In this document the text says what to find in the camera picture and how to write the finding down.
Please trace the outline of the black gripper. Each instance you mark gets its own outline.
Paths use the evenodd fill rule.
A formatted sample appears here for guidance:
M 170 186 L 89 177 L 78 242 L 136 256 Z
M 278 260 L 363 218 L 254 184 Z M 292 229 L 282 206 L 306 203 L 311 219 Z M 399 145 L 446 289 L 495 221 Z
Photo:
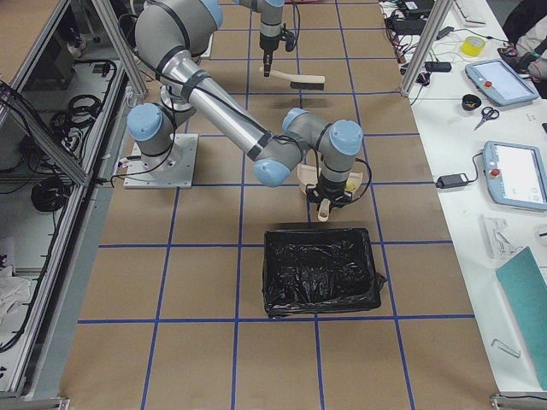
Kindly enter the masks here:
M 307 201 L 320 206 L 323 200 L 328 200 L 330 209 L 342 208 L 353 200 L 353 194 L 345 189 L 345 184 L 345 181 L 333 182 L 329 179 L 319 179 L 317 184 L 307 184 Z
M 273 56 L 274 56 L 274 53 L 271 50 L 265 50 L 263 52 L 262 72 L 263 72 L 263 76 L 266 78 L 268 78 L 271 73 Z

